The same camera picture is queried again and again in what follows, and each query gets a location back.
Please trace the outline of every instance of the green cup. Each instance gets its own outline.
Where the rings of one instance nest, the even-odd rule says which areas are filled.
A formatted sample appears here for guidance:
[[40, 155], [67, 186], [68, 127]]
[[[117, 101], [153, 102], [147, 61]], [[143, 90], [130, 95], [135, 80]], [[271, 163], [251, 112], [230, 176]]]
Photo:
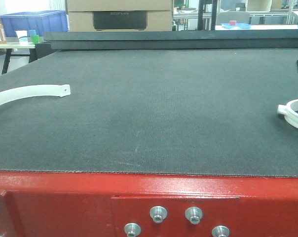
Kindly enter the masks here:
[[39, 35], [31, 36], [33, 43], [39, 43]]

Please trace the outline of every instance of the white cup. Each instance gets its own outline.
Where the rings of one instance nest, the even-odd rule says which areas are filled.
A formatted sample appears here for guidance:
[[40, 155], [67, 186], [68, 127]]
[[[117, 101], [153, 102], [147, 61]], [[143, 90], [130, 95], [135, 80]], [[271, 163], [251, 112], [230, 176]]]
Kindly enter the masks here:
[[29, 44], [28, 38], [27, 38], [27, 31], [15, 31], [15, 32], [19, 39], [20, 44], [23, 44], [23, 45]]

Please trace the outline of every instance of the white arc piece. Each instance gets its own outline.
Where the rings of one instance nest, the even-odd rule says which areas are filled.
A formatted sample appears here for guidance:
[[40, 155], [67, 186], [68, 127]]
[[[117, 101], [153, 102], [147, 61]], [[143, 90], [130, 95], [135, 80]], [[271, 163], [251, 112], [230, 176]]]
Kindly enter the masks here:
[[0, 105], [5, 103], [35, 97], [35, 96], [58, 96], [70, 95], [70, 85], [30, 85], [18, 87], [0, 92]]

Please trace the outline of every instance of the white curved plastic part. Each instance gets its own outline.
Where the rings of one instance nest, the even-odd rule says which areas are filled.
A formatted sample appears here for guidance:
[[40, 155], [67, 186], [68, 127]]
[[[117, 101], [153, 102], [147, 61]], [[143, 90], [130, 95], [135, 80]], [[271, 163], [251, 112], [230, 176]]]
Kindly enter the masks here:
[[0, 92], [0, 105], [34, 96], [59, 96], [70, 95], [70, 85], [30, 85]]
[[298, 128], [298, 100], [292, 100], [288, 102], [286, 105], [279, 105], [277, 109], [277, 113], [285, 116], [286, 121]]

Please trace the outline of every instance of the white plastic ring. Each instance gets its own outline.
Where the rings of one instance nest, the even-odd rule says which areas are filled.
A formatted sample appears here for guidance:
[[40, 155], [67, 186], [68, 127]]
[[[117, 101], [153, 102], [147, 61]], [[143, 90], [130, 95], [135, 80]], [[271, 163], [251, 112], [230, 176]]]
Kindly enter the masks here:
[[277, 113], [285, 116], [286, 121], [298, 128], [298, 100], [292, 100], [288, 102], [286, 105], [279, 105], [277, 109]]

